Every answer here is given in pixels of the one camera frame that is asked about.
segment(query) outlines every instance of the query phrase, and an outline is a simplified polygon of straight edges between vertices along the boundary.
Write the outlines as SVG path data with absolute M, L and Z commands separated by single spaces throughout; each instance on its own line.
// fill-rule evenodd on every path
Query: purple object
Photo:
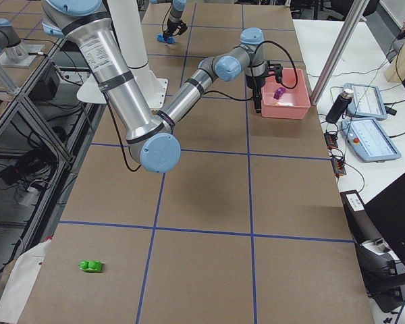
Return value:
M 280 99 L 282 95 L 285 93 L 286 89 L 284 87 L 280 87 L 276 90 L 275 95 L 273 96 L 274 99 Z

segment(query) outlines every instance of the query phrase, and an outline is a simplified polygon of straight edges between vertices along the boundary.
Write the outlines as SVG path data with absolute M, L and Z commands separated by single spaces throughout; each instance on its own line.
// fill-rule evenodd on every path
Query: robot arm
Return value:
M 150 3 L 172 3 L 167 21 L 167 29 L 162 35 L 157 35 L 157 40 L 162 43 L 174 44 L 175 35 L 182 35 L 187 31 L 187 25 L 182 21 L 186 0 L 150 0 Z
M 0 18 L 0 53 L 4 49 L 11 61 L 19 62 L 28 57 L 24 43 L 12 25 L 6 19 Z
M 258 45 L 263 33 L 249 28 L 241 43 L 228 54 L 205 59 L 168 104 L 151 113 L 132 72 L 110 32 L 111 18 L 101 0 L 42 0 L 45 15 L 66 39 L 78 45 L 98 83 L 99 90 L 117 111 L 126 127 L 132 158 L 153 172 L 166 172 L 180 157 L 173 128 L 219 77 L 229 81 L 245 70 L 256 82 L 267 72 L 267 62 Z

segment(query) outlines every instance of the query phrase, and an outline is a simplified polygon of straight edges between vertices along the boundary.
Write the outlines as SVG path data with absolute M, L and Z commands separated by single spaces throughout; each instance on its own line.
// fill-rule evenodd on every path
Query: cardboard table surface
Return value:
M 150 5 L 143 30 L 168 95 L 243 27 L 303 64 L 286 8 L 190 3 L 189 30 L 165 45 L 167 8 Z M 243 77 L 213 88 L 246 95 Z M 212 93 L 175 135 L 173 170 L 131 173 L 105 112 L 19 323 L 373 323 L 314 107 L 263 119 Z M 83 259 L 104 271 L 81 272 Z

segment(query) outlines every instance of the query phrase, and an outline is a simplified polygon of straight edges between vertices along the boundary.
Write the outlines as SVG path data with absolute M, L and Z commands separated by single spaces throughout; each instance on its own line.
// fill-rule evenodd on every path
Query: pink plastic bin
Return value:
M 303 119 L 311 106 L 311 102 L 309 101 L 308 91 L 304 83 L 303 71 L 297 69 L 297 76 L 297 86 L 292 90 L 286 89 L 280 99 L 274 99 L 273 95 L 282 85 L 276 82 L 274 76 L 266 79 L 266 83 L 262 89 L 263 106 L 261 115 L 263 117 Z M 283 69 L 282 81 L 287 86 L 294 85 L 296 81 L 294 69 Z

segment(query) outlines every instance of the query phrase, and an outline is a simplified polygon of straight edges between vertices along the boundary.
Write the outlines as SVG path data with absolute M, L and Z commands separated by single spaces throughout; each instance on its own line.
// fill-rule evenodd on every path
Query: black bottle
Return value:
M 325 116 L 325 121 L 327 123 L 336 124 L 344 113 L 346 107 L 351 103 L 354 91 L 349 88 L 345 88 L 339 96 L 337 96 L 333 106 L 327 116 Z

